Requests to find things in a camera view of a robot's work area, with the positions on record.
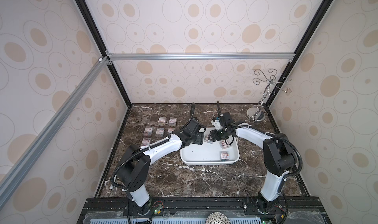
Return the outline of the metal mesh ball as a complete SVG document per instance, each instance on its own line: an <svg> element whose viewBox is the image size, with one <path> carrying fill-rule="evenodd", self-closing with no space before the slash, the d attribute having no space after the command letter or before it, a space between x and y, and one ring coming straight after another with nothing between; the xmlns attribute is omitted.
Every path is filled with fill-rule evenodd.
<svg viewBox="0 0 378 224"><path fill-rule="evenodd" d="M231 221L225 214L213 212L207 217L205 224L231 224Z"/></svg>

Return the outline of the horizontal aluminium rail back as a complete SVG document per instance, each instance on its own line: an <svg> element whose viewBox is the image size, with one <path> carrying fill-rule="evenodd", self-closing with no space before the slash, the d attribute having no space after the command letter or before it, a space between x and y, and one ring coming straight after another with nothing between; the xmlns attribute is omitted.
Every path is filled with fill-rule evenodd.
<svg viewBox="0 0 378 224"><path fill-rule="evenodd" d="M295 53L110 53L111 61L294 59Z"/></svg>

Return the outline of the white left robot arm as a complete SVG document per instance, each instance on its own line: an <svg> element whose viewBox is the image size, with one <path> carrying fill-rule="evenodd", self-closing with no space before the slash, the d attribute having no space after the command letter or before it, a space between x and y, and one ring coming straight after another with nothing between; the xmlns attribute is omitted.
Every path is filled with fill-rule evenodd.
<svg viewBox="0 0 378 224"><path fill-rule="evenodd" d="M150 195L145 187L150 166L164 156L192 144L201 145L206 128L195 118L165 138L146 146L131 145L111 175L111 184L126 192L138 207L150 205Z"/></svg>

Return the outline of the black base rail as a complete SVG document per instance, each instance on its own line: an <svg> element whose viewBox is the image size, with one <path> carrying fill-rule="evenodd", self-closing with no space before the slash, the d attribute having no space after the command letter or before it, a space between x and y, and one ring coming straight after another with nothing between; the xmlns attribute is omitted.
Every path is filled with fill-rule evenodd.
<svg viewBox="0 0 378 224"><path fill-rule="evenodd" d="M329 224L331 221L318 197L280 199L269 214L261 214L251 197L159 197L153 210L140 216L126 198L90 198L80 213L79 224L205 224L213 213L224 214L232 224L275 224L287 214L286 224Z"/></svg>

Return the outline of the black corner frame post left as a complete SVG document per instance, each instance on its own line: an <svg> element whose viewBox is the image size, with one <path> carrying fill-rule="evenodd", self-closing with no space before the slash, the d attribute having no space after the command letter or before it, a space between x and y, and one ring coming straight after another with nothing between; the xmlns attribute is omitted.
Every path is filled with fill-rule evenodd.
<svg viewBox="0 0 378 224"><path fill-rule="evenodd" d="M80 10L80 13L82 15L82 17L84 18L84 21L95 41L95 44L97 46L97 48L99 49L100 53L102 56L105 56L105 57L109 57L108 53L106 52L107 51L107 48L105 46L105 43L102 39L102 36L100 34L100 31L97 27L97 24L95 23L92 15L91 15L91 12L85 2L85 0L75 0L75 3L76 5L78 6L78 9ZM114 66L113 63L110 63L107 65L108 66L108 69L116 83L116 86L118 88L118 90L120 91L121 93L121 96L124 100L124 102L126 103L127 107L130 108L132 106L132 103L126 93L126 90L122 84L122 81L121 81L121 78L116 70L116 67Z"/></svg>

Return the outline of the white plastic storage tray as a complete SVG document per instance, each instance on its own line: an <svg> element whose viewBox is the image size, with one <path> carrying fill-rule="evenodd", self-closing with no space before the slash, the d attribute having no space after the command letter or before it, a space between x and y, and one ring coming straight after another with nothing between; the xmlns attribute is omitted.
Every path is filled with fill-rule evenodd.
<svg viewBox="0 0 378 224"><path fill-rule="evenodd" d="M206 128L204 136L209 134L215 128ZM230 148L221 149L220 141L212 144L203 141L203 145L191 144L181 149L180 157L186 165L230 165L236 163L239 158L239 148L236 139L227 139L228 144L232 144ZM221 161L221 151L229 153L229 161Z"/></svg>

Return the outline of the black corner frame post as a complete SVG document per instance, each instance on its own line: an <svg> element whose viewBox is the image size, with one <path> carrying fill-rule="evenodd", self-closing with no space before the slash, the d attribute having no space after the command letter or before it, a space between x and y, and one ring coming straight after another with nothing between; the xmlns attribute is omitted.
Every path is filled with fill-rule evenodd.
<svg viewBox="0 0 378 224"><path fill-rule="evenodd" d="M292 69L294 68L296 62L299 60L301 54L305 50L306 46L310 42L311 38L313 37L313 35L316 32L317 28L319 27L320 23L324 19L326 12L330 8L333 1L334 0L323 0L320 3L319 7L316 9L316 12L315 12L308 28L304 32L302 39L300 40L297 48L294 51L295 56L294 56L293 60L289 61L289 63L287 64L287 66L285 67L283 73L281 74L281 76L279 78L279 82L276 84L275 88L273 89L273 92L275 92L275 94L273 96L270 96L268 98L267 102L265 103L266 109L270 108L273 101L278 96L280 89L285 84L285 80L289 77L289 75L290 75Z"/></svg>
<svg viewBox="0 0 378 224"><path fill-rule="evenodd" d="M105 57L109 57L108 53L106 52L107 51L107 48L105 46L105 43L102 39L102 36L100 34L100 31L97 27L97 24L95 23L92 15L91 15L91 12L85 2L85 0L75 0L75 3L76 5L78 6L78 9L80 10L80 13L82 15L82 17L84 18L84 21L95 41L95 44L97 46L97 48L99 49L100 53L102 56L105 56ZM127 107L130 108L132 106L132 103L126 93L126 90L122 84L122 81L121 81L121 78L116 70L116 67L114 66L113 63L110 63L107 65L108 66L108 69L116 83L116 86L118 88L118 90L120 91L121 93L121 96L124 100L124 102L126 103Z"/></svg>

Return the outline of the paper clip box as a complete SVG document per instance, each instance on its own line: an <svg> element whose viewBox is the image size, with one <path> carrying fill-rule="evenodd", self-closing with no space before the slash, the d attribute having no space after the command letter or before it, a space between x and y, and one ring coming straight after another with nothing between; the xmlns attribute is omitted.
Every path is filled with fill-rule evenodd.
<svg viewBox="0 0 378 224"><path fill-rule="evenodd" d="M157 124L158 124L159 126L164 126L164 125L166 124L166 117L160 117L160 118L158 119Z"/></svg>
<svg viewBox="0 0 378 224"><path fill-rule="evenodd" d="M154 128L153 127L146 127L143 135L144 136L151 136L153 134Z"/></svg>
<svg viewBox="0 0 378 224"><path fill-rule="evenodd" d="M204 136L204 142L210 143L210 144L213 143L213 141L212 141L212 139L211 139L211 137L210 137L209 134L207 134L207 135Z"/></svg>
<svg viewBox="0 0 378 224"><path fill-rule="evenodd" d="M227 162L229 161L229 153L225 152L225 151L221 151L220 152L220 160L222 162Z"/></svg>
<svg viewBox="0 0 378 224"><path fill-rule="evenodd" d="M157 128L156 137L163 137L163 136L164 136L164 128Z"/></svg>
<svg viewBox="0 0 378 224"><path fill-rule="evenodd" d="M167 132L170 134L170 133L174 132L175 130L176 130L175 128L169 128Z"/></svg>
<svg viewBox="0 0 378 224"><path fill-rule="evenodd" d="M150 144L151 144L151 138L149 138L149 137L143 138L141 146L147 146L147 145L150 145Z"/></svg>
<svg viewBox="0 0 378 224"><path fill-rule="evenodd" d="M226 140L220 141L220 147L223 150L230 148L231 146L232 146L232 144L228 144Z"/></svg>
<svg viewBox="0 0 378 224"><path fill-rule="evenodd" d="M169 121L168 121L168 125L169 125L170 127L176 127L176 123L177 123L177 118L175 118L175 117L171 117L171 118L169 119Z"/></svg>

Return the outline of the diagonal aluminium rail left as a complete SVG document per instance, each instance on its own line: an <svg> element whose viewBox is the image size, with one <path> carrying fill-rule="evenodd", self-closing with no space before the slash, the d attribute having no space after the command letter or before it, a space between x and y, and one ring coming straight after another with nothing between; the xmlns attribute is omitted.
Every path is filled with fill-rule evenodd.
<svg viewBox="0 0 378 224"><path fill-rule="evenodd" d="M49 123L35 138L30 147L24 152L17 163L12 167L1 183L1 208L3 208L21 184L25 176L49 145L57 131L64 124L76 105L82 99L89 87L92 85L100 71L109 62L108 56L103 56L88 72L71 95L67 98L61 108L51 118Z"/></svg>

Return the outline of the black corner frame post right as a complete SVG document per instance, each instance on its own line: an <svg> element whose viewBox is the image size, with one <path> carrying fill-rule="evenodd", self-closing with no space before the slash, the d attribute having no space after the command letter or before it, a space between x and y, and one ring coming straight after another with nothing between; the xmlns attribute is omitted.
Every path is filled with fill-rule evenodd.
<svg viewBox="0 0 378 224"><path fill-rule="evenodd" d="M267 102L265 103L266 109L270 108L273 101L278 96L280 89L285 84L285 80L289 77L289 75L290 75L292 69L294 68L296 62L299 60L301 54L305 50L306 46L310 42L311 38L313 37L313 35L316 32L317 28L319 27L320 23L324 19L326 12L330 8L333 1L334 0L323 0L320 3L319 7L316 9L316 12L315 12L308 28L304 32L302 39L300 40L297 48L294 51L295 56L294 56L293 60L289 61L289 63L287 64L287 66L285 67L283 73L281 74L281 76L279 78L279 82L276 84L275 88L273 89L273 92L275 92L275 94L273 96L270 96L268 98Z"/></svg>

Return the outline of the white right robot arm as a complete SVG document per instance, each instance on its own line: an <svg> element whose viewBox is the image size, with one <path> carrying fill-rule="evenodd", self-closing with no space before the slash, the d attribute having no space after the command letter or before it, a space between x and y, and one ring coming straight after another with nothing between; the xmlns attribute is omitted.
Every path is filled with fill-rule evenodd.
<svg viewBox="0 0 378 224"><path fill-rule="evenodd" d="M210 132L212 141L225 141L231 138L243 138L263 150L267 175L260 196L265 201L274 201L282 191L286 178L295 175L291 172L297 164L300 154L283 133L273 134L254 128L252 125L236 122L226 112L213 117L215 130Z"/></svg>

